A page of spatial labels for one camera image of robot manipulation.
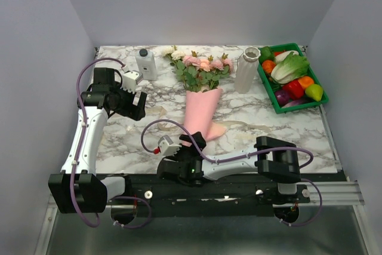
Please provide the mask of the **peach rose stem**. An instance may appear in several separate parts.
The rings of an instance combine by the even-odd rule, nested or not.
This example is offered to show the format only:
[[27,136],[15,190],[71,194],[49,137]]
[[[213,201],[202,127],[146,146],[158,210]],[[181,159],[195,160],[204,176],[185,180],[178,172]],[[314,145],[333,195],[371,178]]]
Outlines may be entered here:
[[218,81],[214,80],[215,69],[211,67],[211,62],[208,59],[200,59],[198,79],[201,91],[214,90],[218,86]]

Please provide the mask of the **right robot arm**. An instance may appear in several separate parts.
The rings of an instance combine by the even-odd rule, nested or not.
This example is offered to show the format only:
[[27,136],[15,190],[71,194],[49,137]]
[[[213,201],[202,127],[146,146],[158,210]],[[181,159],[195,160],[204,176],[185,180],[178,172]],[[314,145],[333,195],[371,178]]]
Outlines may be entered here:
[[158,141],[155,153],[163,158],[157,169],[158,177],[186,186],[202,186],[226,176],[256,172],[276,182],[275,197],[288,202],[296,196],[301,181],[295,144],[267,136],[256,138],[253,147],[215,156],[202,156],[205,147],[201,133],[196,133],[201,145],[175,144],[169,136]]

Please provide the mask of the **pink wrapping paper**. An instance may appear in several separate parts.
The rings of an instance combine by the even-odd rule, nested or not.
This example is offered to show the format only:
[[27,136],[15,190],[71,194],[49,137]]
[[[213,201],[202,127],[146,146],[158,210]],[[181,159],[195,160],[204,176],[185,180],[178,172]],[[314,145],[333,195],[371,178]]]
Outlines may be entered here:
[[226,127],[212,121],[219,99],[221,88],[206,92],[186,91],[186,109],[184,127],[190,134],[200,132],[206,142],[221,137]]

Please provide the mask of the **white rose stem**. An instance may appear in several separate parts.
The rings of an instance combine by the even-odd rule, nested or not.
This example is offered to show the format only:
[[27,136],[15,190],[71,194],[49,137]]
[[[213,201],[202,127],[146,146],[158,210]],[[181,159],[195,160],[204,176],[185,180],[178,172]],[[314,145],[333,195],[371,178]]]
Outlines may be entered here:
[[162,50],[162,56],[170,61],[170,65],[175,68],[177,75],[182,76],[186,69],[186,65],[183,62],[186,56],[184,52],[179,50],[176,45],[165,47]]

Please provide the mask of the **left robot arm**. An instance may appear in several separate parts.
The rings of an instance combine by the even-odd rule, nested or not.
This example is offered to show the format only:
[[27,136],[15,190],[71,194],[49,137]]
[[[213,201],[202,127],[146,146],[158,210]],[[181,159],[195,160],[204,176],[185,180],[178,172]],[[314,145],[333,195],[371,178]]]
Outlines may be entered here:
[[132,198],[126,176],[96,176],[98,147],[109,116],[113,113],[139,121],[145,117],[147,94],[134,103],[135,89],[143,79],[128,70],[115,80],[118,71],[94,69],[93,81],[78,101],[78,121],[69,155],[61,171],[50,175],[48,186],[61,213],[101,213],[111,199],[126,204]]

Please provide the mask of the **cream ribbon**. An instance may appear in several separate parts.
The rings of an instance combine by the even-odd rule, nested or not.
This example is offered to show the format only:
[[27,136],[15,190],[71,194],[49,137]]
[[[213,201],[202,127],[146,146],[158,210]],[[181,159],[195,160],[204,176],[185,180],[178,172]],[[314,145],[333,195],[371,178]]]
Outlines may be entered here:
[[[157,113],[160,118],[163,118],[167,115],[167,110],[163,107],[150,107],[146,110],[146,115],[153,115]],[[253,124],[248,124],[243,121],[218,121],[218,120],[213,120],[213,124],[217,124],[219,126],[225,127],[225,128],[230,128],[231,126],[243,126],[251,130],[261,130],[265,131],[266,133],[270,133],[271,129],[266,126],[266,125],[253,125]]]

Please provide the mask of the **pink rose stem with bud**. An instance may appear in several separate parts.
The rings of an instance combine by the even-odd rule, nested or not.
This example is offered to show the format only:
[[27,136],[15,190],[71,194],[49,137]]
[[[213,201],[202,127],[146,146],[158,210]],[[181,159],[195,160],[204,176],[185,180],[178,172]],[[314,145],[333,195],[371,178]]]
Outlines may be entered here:
[[210,88],[215,89],[219,85],[219,80],[228,78],[233,72],[233,62],[229,55],[223,53],[220,57],[210,61]]

